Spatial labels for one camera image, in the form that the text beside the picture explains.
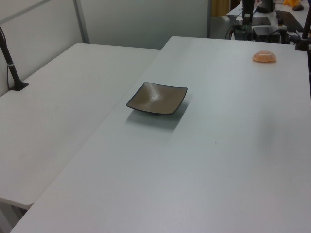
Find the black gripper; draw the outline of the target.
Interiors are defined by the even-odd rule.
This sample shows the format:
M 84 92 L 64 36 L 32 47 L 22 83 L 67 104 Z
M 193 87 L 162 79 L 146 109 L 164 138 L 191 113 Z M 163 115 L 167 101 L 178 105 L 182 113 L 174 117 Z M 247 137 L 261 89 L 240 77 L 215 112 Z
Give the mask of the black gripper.
M 242 0 L 242 7 L 243 25 L 251 25 L 254 11 L 254 0 Z

